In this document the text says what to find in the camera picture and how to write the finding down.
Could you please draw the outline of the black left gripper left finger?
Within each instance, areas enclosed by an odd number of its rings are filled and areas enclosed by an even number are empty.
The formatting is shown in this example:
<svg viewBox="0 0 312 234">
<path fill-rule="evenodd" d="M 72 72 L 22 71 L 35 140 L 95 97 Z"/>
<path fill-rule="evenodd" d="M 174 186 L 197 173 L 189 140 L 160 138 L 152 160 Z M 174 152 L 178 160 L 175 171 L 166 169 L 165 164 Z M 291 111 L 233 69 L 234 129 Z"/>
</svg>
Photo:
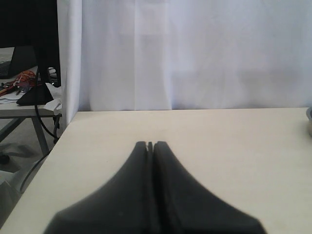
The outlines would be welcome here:
<svg viewBox="0 0 312 234">
<path fill-rule="evenodd" d="M 46 234 L 151 234 L 148 151 L 137 142 L 101 188 L 55 214 Z"/>
</svg>

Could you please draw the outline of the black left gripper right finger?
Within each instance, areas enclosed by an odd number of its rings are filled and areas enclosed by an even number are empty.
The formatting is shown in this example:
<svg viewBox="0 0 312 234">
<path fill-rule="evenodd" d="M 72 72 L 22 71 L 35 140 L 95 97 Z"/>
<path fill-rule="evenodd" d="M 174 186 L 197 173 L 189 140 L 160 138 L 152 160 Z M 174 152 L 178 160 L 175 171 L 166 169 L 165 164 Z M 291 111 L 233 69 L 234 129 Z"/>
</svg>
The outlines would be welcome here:
<svg viewBox="0 0 312 234">
<path fill-rule="evenodd" d="M 154 145 L 153 184 L 163 234 L 266 233 L 258 219 L 201 185 L 164 141 Z"/>
</svg>

